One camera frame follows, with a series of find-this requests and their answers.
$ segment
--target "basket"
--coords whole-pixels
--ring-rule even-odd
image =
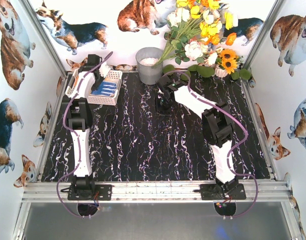
[[[99,96],[90,94],[87,97],[87,102],[89,104],[98,104],[98,105],[112,105],[115,106],[118,102],[118,97],[120,93],[120,88],[122,84],[122,72],[110,70],[104,81],[116,83],[116,91],[113,97],[108,96]]]

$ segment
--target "cable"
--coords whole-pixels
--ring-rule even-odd
[[[77,165],[76,165],[76,167],[74,168],[73,171],[71,171],[71,172],[65,174],[64,176],[62,176],[62,177],[57,181],[57,183],[56,183],[56,193],[57,193],[57,197],[58,197],[59,201],[62,203],[63,207],[64,207],[71,215],[73,215],[74,217],[82,218],[82,219],[84,219],[84,216],[80,216],[80,215],[75,214],[74,212],[72,212],[72,211],[64,204],[64,202],[63,202],[63,200],[62,200],[62,198],[61,198],[61,196],[60,196],[60,193],[59,193],[59,184],[60,184],[60,182],[61,182],[64,178],[66,178],[66,177],[72,175],[72,174],[79,168],[80,163],[81,163],[81,161],[82,161],[82,160],[81,160],[81,143],[80,143],[80,139],[79,139],[79,134],[78,134],[74,129],[72,129],[72,128],[70,128],[69,126],[67,126],[66,119],[67,119],[67,115],[68,115],[70,106],[72,105],[74,99],[75,99],[75,98],[78,96],[78,94],[79,94],[79,90],[80,90],[80,87],[81,87],[82,82],[84,81],[84,78],[85,78],[88,74],[92,73],[94,70],[98,69],[104,62],[106,62],[106,61],[112,56],[112,54],[113,54],[113,52],[111,51],[111,52],[104,58],[103,61],[101,61],[98,65],[96,65],[96,66],[93,67],[90,71],[88,71],[87,73],[84,74],[83,78],[81,79],[81,81],[79,82],[79,84],[78,84],[78,86],[77,86],[77,89],[76,89],[76,90],[77,90],[77,93],[76,93],[76,94],[72,97],[72,99],[68,102],[67,107],[66,107],[65,112],[64,112],[64,116],[63,116],[63,126],[64,126],[64,128],[67,129],[67,130],[69,130],[69,131],[71,131],[72,133],[74,133],[74,134],[76,135],[76,137],[77,137],[77,145],[78,145],[78,162],[77,162]]]
[[[240,177],[251,177],[251,178],[254,179],[254,183],[255,183],[255,197],[254,197],[254,201],[253,201],[252,205],[251,205],[246,211],[244,211],[244,212],[242,212],[242,213],[240,213],[240,214],[238,214],[238,215],[234,215],[234,216],[232,216],[232,217],[233,217],[233,218],[238,218],[238,217],[241,217],[241,216],[245,215],[246,213],[248,213],[248,212],[253,208],[254,204],[256,203],[256,201],[257,201],[257,199],[258,199],[259,185],[258,185],[257,179],[255,178],[254,175],[248,174],[248,173],[237,173],[237,172],[235,172],[234,169],[232,169],[231,166],[230,166],[230,159],[229,159],[229,157],[230,157],[230,154],[233,152],[233,150],[234,150],[235,148],[237,148],[238,146],[240,146],[242,143],[244,143],[244,142],[247,140],[247,138],[248,138],[248,136],[249,136],[248,131],[247,131],[247,130],[244,128],[244,126],[243,126],[235,117],[233,117],[231,114],[229,114],[228,112],[224,111],[224,110],[221,109],[220,107],[218,107],[218,106],[216,106],[216,105],[214,105],[214,104],[212,104],[212,103],[210,103],[210,102],[208,102],[208,101],[205,101],[205,100],[203,100],[203,99],[200,99],[200,98],[195,94],[195,92],[191,90],[191,88],[190,88],[191,78],[190,78],[190,76],[189,76],[188,74],[186,74],[185,72],[173,70],[173,71],[169,71],[169,72],[165,73],[162,77],[164,77],[164,76],[166,76],[166,75],[168,75],[168,74],[171,74],[171,73],[179,73],[179,74],[183,74],[184,76],[186,76],[187,79],[188,79],[187,89],[188,89],[189,93],[190,93],[193,97],[195,97],[195,98],[196,98],[197,100],[199,100],[200,102],[202,102],[202,103],[204,103],[204,104],[207,104],[207,105],[211,106],[212,108],[215,108],[216,110],[220,111],[220,112],[223,113],[224,115],[228,116],[230,119],[232,119],[232,120],[233,120],[233,121],[243,130],[244,138],[243,138],[240,142],[238,142],[237,144],[235,144],[235,145],[228,151],[227,156],[226,156],[226,162],[227,162],[227,166],[228,166],[229,170],[230,170],[233,174],[235,174],[236,176],[240,176]]]

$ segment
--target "black marble table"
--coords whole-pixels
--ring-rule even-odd
[[[246,126],[249,137],[233,152],[234,169],[269,179],[242,86],[229,79],[192,76],[191,88],[211,101],[226,101],[231,114]],[[214,179],[216,166],[211,147],[203,138],[201,119],[181,104],[174,105],[170,117],[157,115],[157,91],[156,85],[141,83],[136,72],[124,73],[117,106],[90,105],[93,126],[89,152],[96,181]],[[61,108],[42,182],[56,182],[74,169],[73,143],[62,126],[63,113]],[[238,126],[235,128],[233,144],[244,136]]]

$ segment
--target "white content in bucket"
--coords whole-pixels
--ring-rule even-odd
[[[151,67],[151,66],[154,66],[158,62],[158,60],[159,59],[157,58],[148,57],[148,58],[142,59],[139,63],[144,66]]]

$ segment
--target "gray floor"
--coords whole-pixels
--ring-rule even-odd
[[[238,203],[237,213],[249,203]],[[68,204],[71,209],[76,204]],[[279,202],[258,202],[245,216],[223,220],[212,203],[101,204],[91,220],[60,203],[32,203],[26,240],[289,240]]]

